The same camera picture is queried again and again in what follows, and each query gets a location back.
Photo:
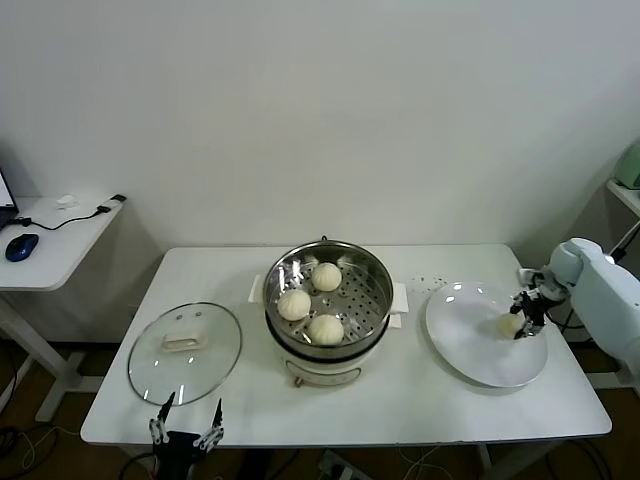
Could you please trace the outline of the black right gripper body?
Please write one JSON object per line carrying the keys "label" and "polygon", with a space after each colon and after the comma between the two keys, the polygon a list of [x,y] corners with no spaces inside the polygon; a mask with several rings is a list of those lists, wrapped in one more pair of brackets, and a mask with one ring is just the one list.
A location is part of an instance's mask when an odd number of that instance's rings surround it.
{"label": "black right gripper body", "polygon": [[520,294],[521,307],[526,321],[530,325],[544,325],[546,298],[537,289],[524,290]]}

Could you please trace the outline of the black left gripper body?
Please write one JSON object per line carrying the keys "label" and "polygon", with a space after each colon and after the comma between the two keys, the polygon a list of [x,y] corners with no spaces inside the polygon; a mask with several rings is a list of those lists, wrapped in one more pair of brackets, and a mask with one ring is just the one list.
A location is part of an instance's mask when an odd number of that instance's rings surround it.
{"label": "black left gripper body", "polygon": [[170,431],[169,441],[154,445],[152,453],[157,461],[157,480],[187,480],[192,467],[206,458],[207,451],[198,446],[194,433]]}

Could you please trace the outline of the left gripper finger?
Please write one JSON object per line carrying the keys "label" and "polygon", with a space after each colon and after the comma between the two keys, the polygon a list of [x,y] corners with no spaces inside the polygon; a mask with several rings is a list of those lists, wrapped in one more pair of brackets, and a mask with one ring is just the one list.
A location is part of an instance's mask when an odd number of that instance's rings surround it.
{"label": "left gripper finger", "polygon": [[214,448],[224,436],[222,399],[218,400],[211,427],[194,441],[197,448]]}
{"label": "left gripper finger", "polygon": [[165,422],[173,405],[174,398],[175,393],[172,392],[168,400],[160,407],[157,416],[149,420],[148,427],[153,445],[166,444],[170,441]]}

